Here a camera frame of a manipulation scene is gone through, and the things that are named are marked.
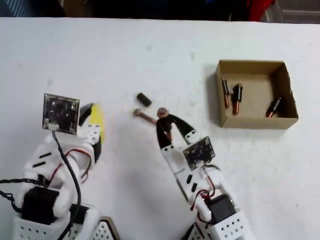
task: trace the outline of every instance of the white tabletop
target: white tabletop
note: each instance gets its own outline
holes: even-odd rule
[[[214,162],[257,240],[320,234],[320,25],[121,19],[0,19],[0,178],[22,177],[42,130],[43,94],[101,103],[106,142],[83,201],[123,240],[177,240],[194,214],[160,153],[155,127],[132,117],[139,92],[209,135]],[[220,59],[285,61],[299,121],[288,130],[217,125]],[[18,185],[0,189],[17,193]],[[0,199],[0,238],[14,211]]]

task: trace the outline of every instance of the open cardboard box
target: open cardboard box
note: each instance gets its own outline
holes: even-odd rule
[[[287,129],[298,121],[290,77],[283,61],[220,60],[216,69],[220,125],[223,128]],[[230,107],[225,107],[222,78],[227,80]],[[243,86],[239,113],[233,114],[232,94],[236,84]],[[272,118],[267,109],[276,97],[280,108]]]

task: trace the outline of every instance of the circuit board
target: circuit board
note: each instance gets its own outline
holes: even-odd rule
[[[210,162],[216,156],[208,136],[185,149],[183,155],[191,170],[196,169],[201,162]]]
[[[45,93],[42,128],[76,135],[79,105],[78,99]]]

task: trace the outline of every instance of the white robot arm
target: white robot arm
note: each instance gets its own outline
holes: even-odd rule
[[[101,154],[100,122],[85,124],[93,109],[94,104],[79,109],[76,99],[45,94],[43,128],[53,132],[24,166],[24,178],[34,181],[23,183],[15,200],[19,211],[13,220],[13,240],[119,238],[111,219],[102,217],[94,206],[81,203],[81,194],[80,204],[74,203],[80,193],[75,180],[79,185],[84,183]]]
[[[188,123],[174,115],[168,115],[168,122],[177,126],[186,145],[174,146],[157,122],[159,146],[190,210],[197,211],[197,220],[183,239],[255,240],[230,185],[221,170],[211,164],[215,152],[209,137],[200,137]]]

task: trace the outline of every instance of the black cylinder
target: black cylinder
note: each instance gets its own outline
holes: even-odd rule
[[[233,88],[233,100],[241,103],[242,101],[242,85],[236,84]]]
[[[151,105],[151,100],[147,98],[142,92],[140,92],[136,98],[142,103],[145,107],[149,107]]]
[[[222,89],[223,89],[223,94],[225,95],[229,95],[229,88],[228,88],[228,84],[227,84],[227,80],[226,79],[221,79],[222,81]]]
[[[276,113],[276,112],[278,111],[278,109],[279,109],[279,106],[280,106],[280,104],[281,104],[281,101],[282,101],[282,98],[281,98],[280,96],[277,97],[277,98],[275,98],[275,99],[271,102],[271,104],[270,104],[270,106],[269,106],[269,108],[268,108],[267,113],[270,113],[270,112]]]

